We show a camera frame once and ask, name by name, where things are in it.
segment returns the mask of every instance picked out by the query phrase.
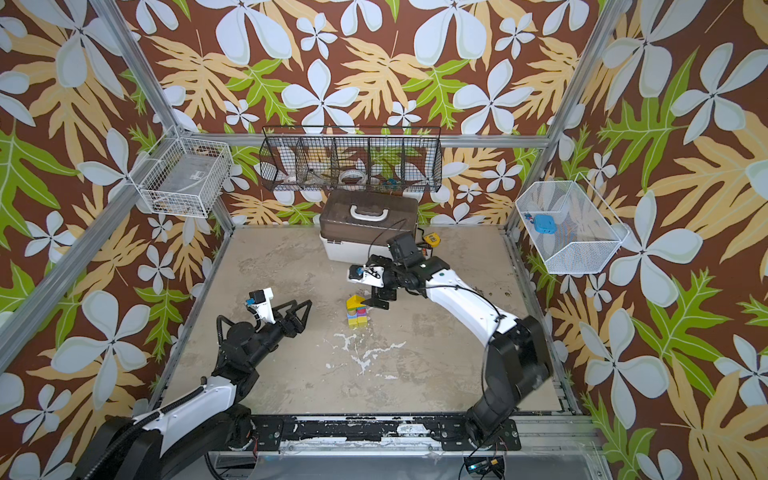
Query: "wire basket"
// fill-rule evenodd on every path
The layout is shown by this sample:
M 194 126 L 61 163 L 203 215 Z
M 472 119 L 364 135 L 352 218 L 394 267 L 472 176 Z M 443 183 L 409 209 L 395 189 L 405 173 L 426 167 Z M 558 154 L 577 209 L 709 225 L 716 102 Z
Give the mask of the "wire basket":
M 601 272 L 630 233 L 600 193 L 587 184 L 594 200 L 577 182 L 555 180 L 533 183 L 515 201 L 531 242 L 551 274 Z M 604 206 L 598 209 L 601 202 Z M 615 217 L 613 227 L 600 212 L 606 208 Z M 539 215 L 551 217 L 554 233 L 537 231 L 532 222 Z
M 306 135 L 265 127 L 258 167 L 268 190 L 437 191 L 442 149 L 437 134 Z
M 179 217 L 208 218 L 233 164 L 225 143 L 170 135 L 150 159 L 155 165 L 136 188 L 153 213 Z

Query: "blue object in basket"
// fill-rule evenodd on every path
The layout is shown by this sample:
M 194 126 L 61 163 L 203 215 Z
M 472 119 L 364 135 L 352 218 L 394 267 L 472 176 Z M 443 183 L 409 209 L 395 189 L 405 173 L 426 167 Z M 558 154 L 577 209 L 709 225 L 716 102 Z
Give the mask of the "blue object in basket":
M 536 215 L 533 219 L 533 227 L 539 233 L 553 234 L 558 231 L 558 226 L 554 224 L 554 218 L 551 215 Z

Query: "gray floor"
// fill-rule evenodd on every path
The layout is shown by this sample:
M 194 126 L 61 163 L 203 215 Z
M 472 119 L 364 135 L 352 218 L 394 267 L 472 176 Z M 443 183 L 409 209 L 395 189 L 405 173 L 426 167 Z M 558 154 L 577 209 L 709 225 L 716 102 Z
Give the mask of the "gray floor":
M 430 228 L 442 238 L 435 254 L 504 310 L 525 305 L 496 227 Z M 483 345 L 447 310 L 399 292 L 390 310 L 372 310 L 368 328 L 350 329 L 345 301 L 365 290 L 346 282 L 348 264 L 328 260 L 316 228 L 236 231 L 165 396 L 200 385 L 216 363 L 214 320 L 252 320 L 243 302 L 271 286 L 273 304 L 313 301 L 305 332 L 285 338 L 258 367 L 241 402 L 254 413 L 461 411 L 480 395 Z M 551 381 L 520 405 L 559 410 Z

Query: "blue box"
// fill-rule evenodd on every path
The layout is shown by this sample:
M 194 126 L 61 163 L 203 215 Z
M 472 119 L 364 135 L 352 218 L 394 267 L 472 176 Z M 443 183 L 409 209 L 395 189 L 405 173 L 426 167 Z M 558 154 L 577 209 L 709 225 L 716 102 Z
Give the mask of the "blue box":
M 554 218 L 551 215 L 536 215 L 533 226 L 539 233 L 553 234 L 558 231 L 558 226 L 554 224 Z

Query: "white wire basket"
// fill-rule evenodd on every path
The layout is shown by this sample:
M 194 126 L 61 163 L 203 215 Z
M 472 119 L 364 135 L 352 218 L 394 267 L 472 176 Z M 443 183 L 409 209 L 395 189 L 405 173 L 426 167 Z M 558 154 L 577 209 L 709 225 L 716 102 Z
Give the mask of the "white wire basket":
M 515 201 L 531 242 L 553 275 L 601 272 L 630 234 L 600 193 L 586 183 L 590 195 L 572 180 L 535 182 Z M 601 210 L 611 212 L 613 226 Z M 538 215 L 550 216 L 556 231 L 538 232 L 531 222 Z
M 150 210 L 155 214 L 208 218 L 230 176 L 233 160 L 229 146 L 169 135 L 154 152 L 150 159 L 155 165 L 136 185 Z

